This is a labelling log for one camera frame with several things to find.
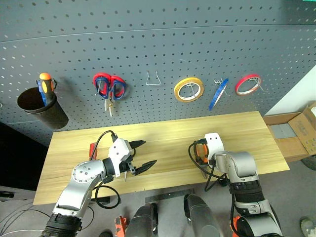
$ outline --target gray pegboard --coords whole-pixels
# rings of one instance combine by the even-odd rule
[[[70,119],[62,130],[73,130],[264,114],[316,63],[314,2],[2,1],[0,20],[0,121],[46,145],[52,131],[16,104],[40,72],[58,81],[58,101]],[[157,70],[162,85],[146,86],[147,70],[151,79]],[[128,84],[113,118],[94,96],[91,79],[99,71]],[[250,73],[262,77],[265,92],[237,96],[235,84]],[[205,92],[182,103],[173,88],[189,76],[202,79]],[[230,97],[210,112],[219,78],[230,79]]]

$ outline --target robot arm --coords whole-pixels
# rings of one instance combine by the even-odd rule
[[[112,132],[113,144],[109,157],[104,160],[84,161],[75,166],[69,184],[61,193],[52,215],[41,237],[74,237],[81,230],[81,218],[91,200],[92,191],[99,183],[113,181],[113,176],[130,170],[140,174],[156,163],[156,160],[143,164],[140,168],[132,166],[133,149],[145,141],[128,141],[117,138]]]
[[[281,236],[277,217],[264,198],[254,158],[248,152],[227,152],[217,133],[206,134],[198,142],[208,148],[207,164],[227,177],[232,194],[231,225],[240,237]],[[234,208],[241,215],[233,226]]]

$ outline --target scissors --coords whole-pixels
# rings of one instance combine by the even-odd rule
[[[97,94],[105,98],[104,108],[105,110],[109,110],[110,117],[112,117],[114,101],[121,99],[125,94],[125,81],[118,76],[112,76],[107,73],[96,73],[93,76],[92,83],[97,90]]]

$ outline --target wooden tabletop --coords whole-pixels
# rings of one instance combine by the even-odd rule
[[[219,133],[226,151],[247,151],[256,160],[259,174],[289,170],[278,146],[258,111],[201,118],[131,124],[114,127],[54,132],[40,176],[34,205],[55,203],[70,180],[78,163],[88,160],[89,144],[106,130],[128,141],[146,140],[137,148],[133,165],[150,160],[156,164],[146,172],[124,174],[109,183],[120,194],[205,182],[201,171],[191,162],[188,146],[206,133]],[[105,135],[98,145],[98,159],[108,156],[111,136]],[[100,196],[113,195],[100,189]]]

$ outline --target white wall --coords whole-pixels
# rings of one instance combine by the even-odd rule
[[[316,100],[316,65],[265,115],[303,111],[313,100]]]

